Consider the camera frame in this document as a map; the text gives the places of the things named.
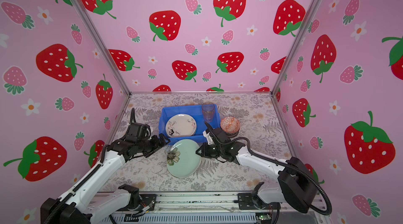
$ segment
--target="blue plastic bin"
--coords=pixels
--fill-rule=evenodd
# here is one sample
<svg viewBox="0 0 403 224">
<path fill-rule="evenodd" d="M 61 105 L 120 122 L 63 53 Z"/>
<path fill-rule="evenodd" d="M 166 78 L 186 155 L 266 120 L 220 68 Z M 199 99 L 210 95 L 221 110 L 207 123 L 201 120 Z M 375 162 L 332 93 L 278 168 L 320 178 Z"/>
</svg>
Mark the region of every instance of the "blue plastic bin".
<svg viewBox="0 0 403 224">
<path fill-rule="evenodd" d="M 213 117 L 213 121 L 210 122 L 210 125 L 213 128 L 217 128 L 220 126 L 220 114 L 217 109 L 217 105 L 214 104 L 215 107 L 215 113 Z M 171 142 L 169 145 L 173 145 L 176 142 L 182 140 L 182 139 L 191 139 L 195 142 L 206 142 L 207 139 L 203 136 L 203 131 L 207 129 L 206 125 L 204 124 L 204 118 L 203 118 L 203 113 L 202 113 L 202 106 L 201 105 L 195 105 L 195 106 L 180 106 L 180 107 L 165 107 L 161 111 L 161 117 L 160 117 L 160 123 L 158 125 L 158 130 L 160 133 L 163 133 L 164 136 L 168 137 L 165 131 L 165 126 L 168 120 L 177 114 L 188 114 L 192 116 L 195 121 L 196 121 L 196 132 L 194 133 L 193 136 L 185 136 L 185 137 L 170 137 L 169 140 Z"/>
</svg>

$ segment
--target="pink wallpaper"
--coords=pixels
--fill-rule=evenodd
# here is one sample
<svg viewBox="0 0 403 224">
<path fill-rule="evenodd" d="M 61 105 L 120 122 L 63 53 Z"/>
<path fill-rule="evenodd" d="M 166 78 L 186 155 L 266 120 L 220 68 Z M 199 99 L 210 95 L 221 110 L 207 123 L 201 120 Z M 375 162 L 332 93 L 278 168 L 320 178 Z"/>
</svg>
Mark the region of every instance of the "pink wallpaper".
<svg viewBox="0 0 403 224">
<path fill-rule="evenodd" d="M 81 1 L 133 92 L 272 89 L 311 2 Z"/>
<path fill-rule="evenodd" d="M 97 159 L 124 101 L 70 4 L 0 0 L 2 223 L 39 223 L 42 203 Z"/>
<path fill-rule="evenodd" d="M 400 220 L 402 0 L 323 0 L 281 85 L 301 160 L 333 223 Z"/>
</svg>

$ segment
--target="cup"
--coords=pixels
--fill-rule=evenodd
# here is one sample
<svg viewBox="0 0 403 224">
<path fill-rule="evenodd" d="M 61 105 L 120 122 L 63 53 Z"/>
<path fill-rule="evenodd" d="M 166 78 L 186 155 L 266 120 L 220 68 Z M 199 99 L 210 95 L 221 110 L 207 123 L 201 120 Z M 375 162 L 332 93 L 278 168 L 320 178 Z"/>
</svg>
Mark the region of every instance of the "cup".
<svg viewBox="0 0 403 224">
<path fill-rule="evenodd" d="M 203 113 L 203 118 L 206 122 L 212 122 L 214 118 L 214 113 L 216 111 L 216 108 L 214 106 L 214 103 L 212 102 L 204 102 L 201 105 L 201 112 Z"/>
</svg>

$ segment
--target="white plate with floral print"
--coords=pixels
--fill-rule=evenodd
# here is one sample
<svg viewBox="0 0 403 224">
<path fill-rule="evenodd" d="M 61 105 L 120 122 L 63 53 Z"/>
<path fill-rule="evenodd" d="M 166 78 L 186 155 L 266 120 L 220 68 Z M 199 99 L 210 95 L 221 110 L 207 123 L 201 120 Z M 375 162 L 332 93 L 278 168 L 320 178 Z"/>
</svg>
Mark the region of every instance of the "white plate with floral print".
<svg viewBox="0 0 403 224">
<path fill-rule="evenodd" d="M 196 121 L 187 114 L 172 116 L 165 125 L 165 132 L 168 137 L 193 136 L 196 132 Z"/>
<path fill-rule="evenodd" d="M 196 154 L 198 148 L 199 145 L 190 139 L 175 143 L 166 155 L 166 167 L 169 173 L 177 178 L 192 175 L 202 161 L 202 157 Z"/>
</svg>

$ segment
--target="white flower with orange center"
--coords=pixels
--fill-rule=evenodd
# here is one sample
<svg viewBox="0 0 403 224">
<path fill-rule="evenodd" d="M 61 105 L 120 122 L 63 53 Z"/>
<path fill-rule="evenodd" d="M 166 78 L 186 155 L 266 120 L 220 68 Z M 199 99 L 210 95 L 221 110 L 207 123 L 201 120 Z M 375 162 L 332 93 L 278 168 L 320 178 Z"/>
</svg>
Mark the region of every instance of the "white flower with orange center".
<svg viewBox="0 0 403 224">
<path fill-rule="evenodd" d="M 211 40 L 209 40 L 208 37 L 205 37 L 201 41 L 203 42 L 203 46 L 205 45 L 210 46 Z"/>
<path fill-rule="evenodd" d="M 331 3 L 329 3 L 329 13 L 336 11 L 336 6 L 339 4 L 339 2 L 340 0 L 333 0 Z"/>
<path fill-rule="evenodd" d="M 367 21 L 363 22 L 361 25 L 356 24 L 354 26 L 355 31 L 351 33 L 351 37 L 355 37 L 355 41 L 358 41 L 361 37 L 361 35 L 367 34 L 367 30 L 365 29 L 365 25 L 367 24 Z"/>
<path fill-rule="evenodd" d="M 35 102 L 33 102 L 32 99 L 28 99 L 28 104 L 23 104 L 23 105 L 21 105 L 21 107 L 22 107 L 23 109 L 26 109 L 26 110 L 27 110 L 26 115 L 29 116 L 29 115 L 31 115 L 32 113 L 34 113 L 34 114 L 39 114 L 38 107 L 39 107 L 40 105 L 41 105 L 41 104 L 40 104 L 39 102 L 35 103 Z"/>
<path fill-rule="evenodd" d="M 337 105 L 337 100 L 335 100 L 335 102 L 331 103 L 329 102 L 329 113 L 333 112 L 333 114 L 335 114 L 335 116 L 337 115 L 337 111 L 341 109 L 340 106 Z"/>
<path fill-rule="evenodd" d="M 83 115 L 80 116 L 82 124 L 89 122 L 88 118 L 89 118 L 89 115 L 87 115 L 85 112 L 83 112 Z"/>
<path fill-rule="evenodd" d="M 49 24 L 49 22 L 53 22 L 53 19 L 50 17 L 50 15 L 49 15 L 49 10 L 47 10 L 47 9 L 45 9 L 45 10 L 43 10 L 41 7 L 39 7 L 38 6 L 38 10 L 39 10 L 39 13 L 38 13 L 38 17 L 39 18 L 41 18 L 41 19 L 43 19 L 43 21 L 46 23 L 46 24 Z"/>
<path fill-rule="evenodd" d="M 255 35 L 255 31 L 257 31 L 258 29 L 255 28 L 255 25 L 252 25 L 250 28 L 246 28 L 246 30 L 248 31 L 248 33 L 246 35 Z"/>
<path fill-rule="evenodd" d="M 73 179 L 70 180 L 71 184 L 75 184 L 80 180 L 81 174 L 74 174 Z"/>
<path fill-rule="evenodd" d="M 333 171 L 335 172 L 335 174 L 337 175 L 337 172 L 341 170 L 340 166 L 337 165 L 337 160 L 331 160 L 331 159 L 329 159 L 329 161 L 330 161 L 330 166 L 329 166 L 329 168 L 330 168 L 331 170 L 333 170 Z"/>
<path fill-rule="evenodd" d="M 252 74 L 253 74 L 253 75 L 256 75 L 256 74 L 258 73 L 258 71 L 259 71 L 259 70 L 256 70 L 256 68 L 252 69 L 252 70 L 251 70 L 251 75 L 252 75 Z"/>
<path fill-rule="evenodd" d="M 25 209 L 23 216 L 18 219 L 17 223 L 27 224 L 29 221 L 33 221 L 35 219 L 35 212 L 36 207 L 32 210 Z"/>
</svg>

